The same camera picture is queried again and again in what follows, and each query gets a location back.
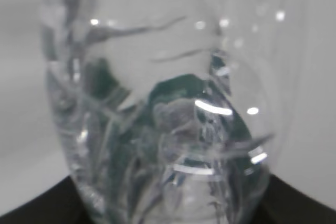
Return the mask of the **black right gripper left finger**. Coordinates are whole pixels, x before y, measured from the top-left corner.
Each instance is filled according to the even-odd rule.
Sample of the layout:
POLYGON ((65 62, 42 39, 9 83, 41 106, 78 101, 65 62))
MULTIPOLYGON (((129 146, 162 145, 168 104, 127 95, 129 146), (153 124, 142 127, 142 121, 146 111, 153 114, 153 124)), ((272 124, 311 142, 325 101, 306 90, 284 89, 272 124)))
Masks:
POLYGON ((22 206, 1 215, 2 224, 92 223, 68 176, 50 190, 22 206))

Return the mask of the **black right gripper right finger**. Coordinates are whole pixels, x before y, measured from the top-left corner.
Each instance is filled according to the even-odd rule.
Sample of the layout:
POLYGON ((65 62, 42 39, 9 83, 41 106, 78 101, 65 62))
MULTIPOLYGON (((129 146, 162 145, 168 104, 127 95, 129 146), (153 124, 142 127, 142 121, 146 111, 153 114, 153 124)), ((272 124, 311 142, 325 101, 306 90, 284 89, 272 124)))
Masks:
POLYGON ((335 224, 335 210, 321 204, 271 175, 254 223, 335 224))

